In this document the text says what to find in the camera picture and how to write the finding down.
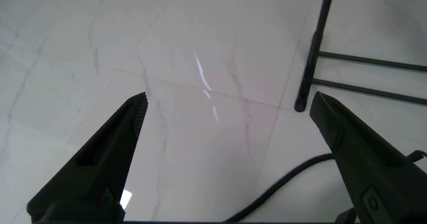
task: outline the metal rod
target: metal rod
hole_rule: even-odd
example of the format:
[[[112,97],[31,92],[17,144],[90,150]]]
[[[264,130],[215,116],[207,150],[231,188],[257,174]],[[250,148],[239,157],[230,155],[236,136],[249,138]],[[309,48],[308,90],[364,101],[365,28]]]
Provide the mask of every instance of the metal rod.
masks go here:
[[[328,18],[329,9],[331,7],[332,0],[323,0],[322,8],[320,9],[318,25],[316,31],[313,34],[312,44],[310,46],[310,52],[308,53],[306,68],[302,76],[300,90],[295,101],[294,109],[297,112],[302,112],[307,107],[308,93],[312,86],[312,80],[314,76],[314,70],[316,69],[316,63],[318,60],[318,53],[320,45],[322,44],[323,32],[326,25],[326,19]]]
[[[383,67],[394,67],[394,68],[400,68],[400,69],[411,70],[411,71],[427,72],[427,66],[398,63],[398,62],[394,62],[394,61],[383,61],[383,60],[365,58],[365,57],[355,57],[355,56],[351,56],[351,55],[330,53],[330,52],[326,52],[326,51],[319,51],[319,57],[341,59],[341,60],[347,60],[347,61],[355,61],[358,63],[369,63],[369,64],[379,65],[379,66],[383,66]]]
[[[344,90],[349,90],[349,91],[355,91],[355,92],[365,93],[365,94],[369,94],[369,95],[375,95],[375,96],[379,96],[379,97],[386,97],[386,98],[395,99],[395,100],[399,100],[399,101],[407,101],[410,103],[427,105],[427,99],[423,99],[423,98],[419,98],[419,97],[411,97],[411,96],[401,95],[401,94],[396,94],[396,93],[389,93],[386,91],[379,91],[379,90],[369,89],[369,88],[365,88],[365,87],[357,87],[357,86],[347,85],[347,84],[343,84],[343,83],[336,83],[333,81],[326,81],[326,80],[314,78],[312,84],[313,85],[323,85],[326,87],[334,87],[334,88],[339,88],[339,89],[344,89]]]

